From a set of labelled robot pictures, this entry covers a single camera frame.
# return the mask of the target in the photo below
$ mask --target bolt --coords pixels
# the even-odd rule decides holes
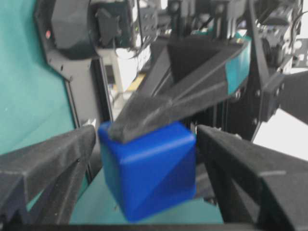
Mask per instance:
[[[216,13],[223,13],[223,11],[225,10],[225,6],[223,4],[219,4],[217,7],[216,7]]]
[[[254,118],[253,121],[252,121],[253,125],[257,125],[258,124],[258,119],[257,118]]]
[[[241,91],[238,90],[238,91],[235,93],[235,98],[238,100],[238,99],[240,99],[240,97],[241,97]]]
[[[260,96],[261,96],[261,91],[260,91],[260,90],[257,90],[257,91],[256,91],[256,96],[257,96],[257,97],[260,97]]]
[[[46,39],[50,39],[51,38],[51,31],[47,30],[46,34],[45,34]]]
[[[180,8],[180,4],[178,2],[174,2],[170,6],[170,10],[173,13],[177,12],[179,8]]]
[[[275,96],[279,96],[279,93],[280,93],[280,89],[278,88],[275,92]]]

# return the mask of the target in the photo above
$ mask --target wire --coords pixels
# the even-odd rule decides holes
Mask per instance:
[[[117,52],[116,52],[116,39],[114,38],[113,39],[113,47],[114,47],[114,52],[115,52],[115,54],[116,54],[116,56],[118,57],[118,58],[120,58],[120,59],[124,59],[124,60],[130,60],[130,59],[134,59],[134,58],[136,58],[136,57],[138,57],[140,54],[141,54],[141,52],[151,43],[151,39],[150,39],[150,37],[148,37],[148,39],[143,43],[143,45],[137,50],[137,52],[132,56],[132,57],[130,57],[130,58],[123,58],[123,57],[120,57],[118,54],[117,54]]]
[[[302,17],[304,14],[306,14],[306,13],[308,13],[308,11],[305,11],[305,12],[302,12],[301,14],[299,14],[299,15],[296,17],[295,21],[293,22],[293,25],[292,25],[292,27],[291,27],[291,43],[290,43],[290,46],[289,46],[289,47],[292,47],[292,46],[294,45],[294,42],[295,42],[295,40],[296,40],[295,29],[297,28],[298,23],[300,22],[301,17]]]

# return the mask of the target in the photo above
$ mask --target teal cloth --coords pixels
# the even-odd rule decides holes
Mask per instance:
[[[221,224],[218,207],[195,199],[142,220],[139,224]],[[77,202],[71,224],[129,224],[105,184],[101,170]]]
[[[45,63],[35,2],[1,1],[0,154],[74,129],[64,81]]]

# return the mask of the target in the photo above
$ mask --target blue cube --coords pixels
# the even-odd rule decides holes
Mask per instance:
[[[129,143],[99,129],[106,183],[126,218],[135,222],[194,197],[195,136],[181,123]]]

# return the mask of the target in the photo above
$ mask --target teal tape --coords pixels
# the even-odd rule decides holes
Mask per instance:
[[[243,38],[239,34],[236,34],[236,38],[245,39],[249,42],[249,44],[239,56],[226,63],[229,95],[235,93],[235,91],[249,75],[250,69],[251,39],[249,37]]]

